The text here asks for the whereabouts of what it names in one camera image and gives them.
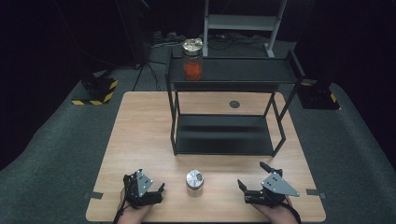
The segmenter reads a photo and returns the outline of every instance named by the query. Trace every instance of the lower shelf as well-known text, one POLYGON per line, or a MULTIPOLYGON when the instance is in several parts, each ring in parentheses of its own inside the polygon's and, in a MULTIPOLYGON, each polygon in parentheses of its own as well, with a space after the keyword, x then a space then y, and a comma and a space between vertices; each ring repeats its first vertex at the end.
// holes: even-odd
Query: lower shelf
POLYGON ((264 116, 180 115, 179 154, 264 155, 274 152, 264 116))

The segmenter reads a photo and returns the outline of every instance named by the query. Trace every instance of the shelf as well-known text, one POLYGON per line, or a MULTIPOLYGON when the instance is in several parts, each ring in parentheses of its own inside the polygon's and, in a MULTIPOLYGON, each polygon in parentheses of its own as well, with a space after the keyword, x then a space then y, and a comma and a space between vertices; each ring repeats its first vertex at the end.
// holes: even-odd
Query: shelf
POLYGON ((209 15, 209 29, 273 31, 276 17, 209 15))
POLYGON ((301 86, 304 71, 292 50, 285 59, 205 57, 202 78, 187 81, 182 59, 173 57, 169 50, 164 76, 172 115, 171 142, 175 156, 181 153, 274 157, 286 141, 282 119, 301 86), (274 96, 281 84, 294 88, 279 111, 274 96), (192 115, 180 112, 183 111, 178 100, 180 91, 268 92, 271 97, 263 115, 192 115), (265 118, 271 107, 281 135, 276 147, 271 143, 265 118))
POLYGON ((276 91, 280 84, 293 84, 296 76, 286 59, 210 58, 203 61, 199 81, 187 81, 181 58, 173 58, 168 70, 169 82, 178 91, 276 91))
POLYGON ((264 116, 180 115, 177 153, 271 156, 264 116))

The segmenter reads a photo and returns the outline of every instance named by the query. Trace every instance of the upper shelf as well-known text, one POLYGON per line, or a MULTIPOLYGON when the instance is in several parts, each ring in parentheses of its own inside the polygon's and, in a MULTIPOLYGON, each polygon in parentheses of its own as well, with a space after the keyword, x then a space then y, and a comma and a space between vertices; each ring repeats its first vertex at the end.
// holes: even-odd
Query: upper shelf
POLYGON ((199 81, 184 78, 183 61, 170 51, 166 78, 179 91, 276 91, 280 84, 294 84, 304 72, 292 51, 286 58, 204 57, 199 81))
POLYGON ((209 29, 272 31, 276 17, 208 15, 209 29))

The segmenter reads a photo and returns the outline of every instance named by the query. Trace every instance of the yellow and black tape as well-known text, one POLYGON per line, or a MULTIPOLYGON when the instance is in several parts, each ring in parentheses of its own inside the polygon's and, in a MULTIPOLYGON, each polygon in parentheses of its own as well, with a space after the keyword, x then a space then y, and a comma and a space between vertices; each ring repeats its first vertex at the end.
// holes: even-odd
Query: yellow and black tape
MULTIPOLYGON (((311 83, 306 83, 306 82, 303 82, 303 83, 301 83, 301 84, 302 84, 303 86, 312 86, 311 83)), ((333 102, 333 103, 337 102, 337 99, 335 98, 335 95, 334 95, 334 94, 331 94, 330 97, 332 98, 332 102, 333 102)))
POLYGON ((114 90, 119 82, 115 80, 111 83, 110 87, 108 88, 108 92, 105 92, 105 97, 103 99, 73 99, 72 105, 104 105, 107 104, 111 97, 113 97, 114 90))

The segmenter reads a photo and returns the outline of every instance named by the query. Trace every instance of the glass jar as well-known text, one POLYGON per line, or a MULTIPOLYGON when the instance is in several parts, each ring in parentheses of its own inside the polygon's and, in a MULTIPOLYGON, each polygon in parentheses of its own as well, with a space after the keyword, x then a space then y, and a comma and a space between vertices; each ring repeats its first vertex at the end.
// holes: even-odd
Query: glass jar
POLYGON ((183 71, 188 81, 198 81, 202 77, 202 40, 186 39, 183 44, 183 71))

